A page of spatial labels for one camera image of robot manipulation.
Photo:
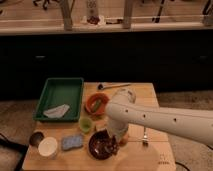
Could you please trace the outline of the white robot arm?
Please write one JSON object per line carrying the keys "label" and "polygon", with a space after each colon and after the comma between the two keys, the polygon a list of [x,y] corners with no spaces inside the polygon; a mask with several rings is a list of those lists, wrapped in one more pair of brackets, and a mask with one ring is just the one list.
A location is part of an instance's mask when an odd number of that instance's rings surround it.
{"label": "white robot arm", "polygon": [[147,107],[137,105],[135,100],[134,91],[121,88],[105,107],[108,134],[117,141],[130,124],[135,124],[213,146],[213,111]]}

